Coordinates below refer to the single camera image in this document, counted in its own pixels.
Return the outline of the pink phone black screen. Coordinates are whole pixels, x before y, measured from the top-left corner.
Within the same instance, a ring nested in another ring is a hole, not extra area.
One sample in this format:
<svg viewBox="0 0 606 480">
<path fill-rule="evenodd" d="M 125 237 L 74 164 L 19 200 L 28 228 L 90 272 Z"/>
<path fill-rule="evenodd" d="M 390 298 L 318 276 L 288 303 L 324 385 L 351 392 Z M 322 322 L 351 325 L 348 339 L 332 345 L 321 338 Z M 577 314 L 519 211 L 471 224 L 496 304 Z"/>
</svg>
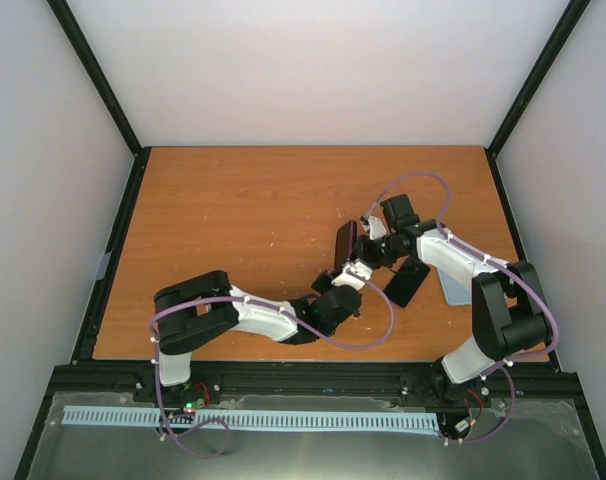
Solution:
<svg viewBox="0 0 606 480">
<path fill-rule="evenodd" d="M 419 259 L 406 258 L 383 289 L 396 306 L 405 308 L 428 277 L 431 268 Z"/>
</svg>

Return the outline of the light blue phone case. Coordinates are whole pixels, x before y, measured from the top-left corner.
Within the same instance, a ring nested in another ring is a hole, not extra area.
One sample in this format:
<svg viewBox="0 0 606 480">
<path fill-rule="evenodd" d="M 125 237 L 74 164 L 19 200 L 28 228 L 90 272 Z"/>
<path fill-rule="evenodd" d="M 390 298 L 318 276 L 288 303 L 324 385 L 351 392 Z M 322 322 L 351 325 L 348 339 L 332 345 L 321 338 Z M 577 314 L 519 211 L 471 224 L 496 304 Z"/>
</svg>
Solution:
<svg viewBox="0 0 606 480">
<path fill-rule="evenodd" d="M 470 306 L 472 304 L 471 276 L 469 274 L 454 275 L 438 269 L 438 279 L 445 302 L 449 306 Z"/>
</svg>

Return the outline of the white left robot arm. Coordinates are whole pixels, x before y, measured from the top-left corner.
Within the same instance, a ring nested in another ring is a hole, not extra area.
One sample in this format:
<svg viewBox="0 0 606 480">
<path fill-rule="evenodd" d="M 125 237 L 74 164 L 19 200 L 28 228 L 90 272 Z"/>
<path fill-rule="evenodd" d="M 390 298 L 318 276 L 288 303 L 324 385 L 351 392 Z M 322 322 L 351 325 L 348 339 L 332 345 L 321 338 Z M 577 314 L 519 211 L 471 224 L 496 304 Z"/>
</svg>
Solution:
<svg viewBox="0 0 606 480">
<path fill-rule="evenodd" d="M 360 290 L 372 269 L 360 261 L 323 273 L 313 294 L 286 301 L 251 295 L 214 270 L 159 290 L 154 295 L 159 375 L 155 388 L 169 402 L 191 390 L 192 352 L 228 331 L 303 345 L 331 337 L 361 307 Z"/>
</svg>

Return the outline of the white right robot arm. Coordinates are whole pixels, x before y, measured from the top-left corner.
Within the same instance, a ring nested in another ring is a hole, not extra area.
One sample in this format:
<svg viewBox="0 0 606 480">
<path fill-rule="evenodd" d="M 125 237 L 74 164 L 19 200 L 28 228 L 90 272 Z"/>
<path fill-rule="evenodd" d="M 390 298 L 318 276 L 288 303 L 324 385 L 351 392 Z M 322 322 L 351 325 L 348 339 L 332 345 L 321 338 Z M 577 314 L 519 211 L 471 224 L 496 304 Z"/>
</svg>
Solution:
<svg viewBox="0 0 606 480">
<path fill-rule="evenodd" d="M 558 327 L 531 263 L 497 259 L 459 239 L 439 220 L 420 219 L 407 195 L 383 201 L 381 209 L 381 218 L 361 218 L 363 234 L 349 228 L 346 262 L 358 275 L 399 263 L 384 293 L 400 307 L 409 303 L 432 268 L 470 296 L 470 338 L 431 367 L 431 391 L 438 401 L 450 401 L 532 347 L 552 346 Z"/>
</svg>

